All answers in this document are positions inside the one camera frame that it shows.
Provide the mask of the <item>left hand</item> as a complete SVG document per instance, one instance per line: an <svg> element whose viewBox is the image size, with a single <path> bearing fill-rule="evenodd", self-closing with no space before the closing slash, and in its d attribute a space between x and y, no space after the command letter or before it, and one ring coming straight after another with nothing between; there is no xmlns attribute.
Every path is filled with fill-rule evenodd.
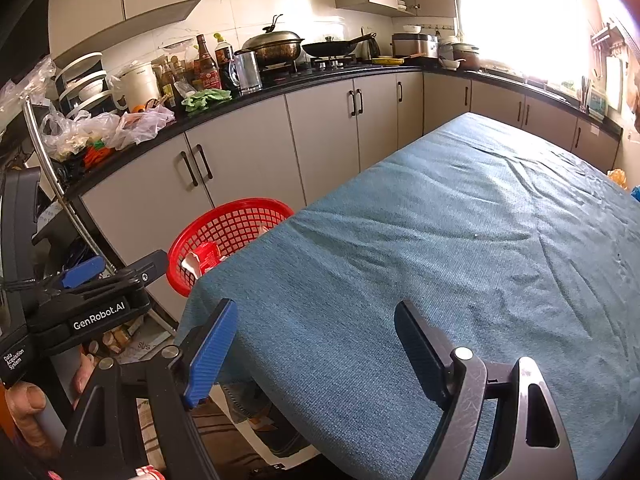
<svg viewBox="0 0 640 480"><path fill-rule="evenodd" d="M15 447L43 465L53 465L60 450L36 421L47 405L43 391L31 382L17 382L6 390L4 398L16 427Z"/></svg>

